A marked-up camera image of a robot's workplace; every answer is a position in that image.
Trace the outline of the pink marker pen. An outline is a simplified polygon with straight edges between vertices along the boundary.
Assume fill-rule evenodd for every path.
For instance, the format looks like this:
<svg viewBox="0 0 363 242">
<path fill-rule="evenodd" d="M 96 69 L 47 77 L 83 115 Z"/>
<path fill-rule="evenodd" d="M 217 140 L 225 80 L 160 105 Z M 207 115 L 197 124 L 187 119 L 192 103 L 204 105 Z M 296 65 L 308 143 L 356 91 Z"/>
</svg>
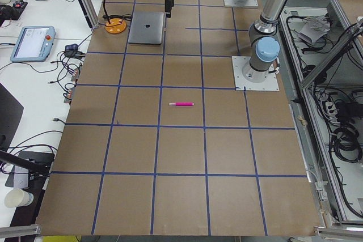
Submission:
<svg viewBox="0 0 363 242">
<path fill-rule="evenodd" d="M 171 107 L 192 107 L 192 106 L 194 106 L 194 102 L 177 101 L 177 102 L 170 102 L 168 105 Z"/>
</svg>

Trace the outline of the silver closed laptop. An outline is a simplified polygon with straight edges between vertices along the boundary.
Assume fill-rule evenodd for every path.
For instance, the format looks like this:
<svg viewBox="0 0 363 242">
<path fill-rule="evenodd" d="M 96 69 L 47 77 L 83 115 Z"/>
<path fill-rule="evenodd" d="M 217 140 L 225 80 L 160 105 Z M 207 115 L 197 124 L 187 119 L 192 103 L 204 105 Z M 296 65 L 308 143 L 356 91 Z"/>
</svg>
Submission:
<svg viewBox="0 0 363 242">
<path fill-rule="evenodd" d="M 163 39 L 164 13 L 136 11 L 133 14 L 129 44 L 160 45 Z"/>
</svg>

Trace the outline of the blue teach pendant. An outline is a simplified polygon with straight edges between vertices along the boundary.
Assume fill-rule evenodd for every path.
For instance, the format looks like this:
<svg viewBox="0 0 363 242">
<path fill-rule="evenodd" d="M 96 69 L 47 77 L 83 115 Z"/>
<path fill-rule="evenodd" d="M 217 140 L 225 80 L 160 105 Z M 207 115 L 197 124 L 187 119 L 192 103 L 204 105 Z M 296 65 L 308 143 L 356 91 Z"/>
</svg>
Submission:
<svg viewBox="0 0 363 242">
<path fill-rule="evenodd" d="M 12 51 L 11 62 L 44 62 L 53 46 L 53 26 L 23 27 Z"/>
</svg>

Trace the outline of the black monitor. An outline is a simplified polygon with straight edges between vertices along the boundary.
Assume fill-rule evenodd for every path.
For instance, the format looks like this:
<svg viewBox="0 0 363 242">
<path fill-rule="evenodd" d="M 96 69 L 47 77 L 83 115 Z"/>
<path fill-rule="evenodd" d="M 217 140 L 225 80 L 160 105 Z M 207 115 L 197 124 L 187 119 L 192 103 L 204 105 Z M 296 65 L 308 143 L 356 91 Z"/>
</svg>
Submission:
<svg viewBox="0 0 363 242">
<path fill-rule="evenodd" d="M 7 151 L 19 126 L 24 107 L 1 84 L 1 150 Z"/>
</svg>

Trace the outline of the white paper cup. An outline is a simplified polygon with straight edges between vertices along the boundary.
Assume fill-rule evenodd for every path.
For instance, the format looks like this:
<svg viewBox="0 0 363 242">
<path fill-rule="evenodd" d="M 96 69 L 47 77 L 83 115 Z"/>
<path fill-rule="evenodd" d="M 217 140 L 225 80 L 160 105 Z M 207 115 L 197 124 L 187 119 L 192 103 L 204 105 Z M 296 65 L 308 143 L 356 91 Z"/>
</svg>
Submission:
<svg viewBox="0 0 363 242">
<path fill-rule="evenodd" d="M 30 205 L 33 199 L 34 196 L 32 193 L 15 188 L 6 194 L 4 204 L 8 208 L 23 207 Z"/>
</svg>

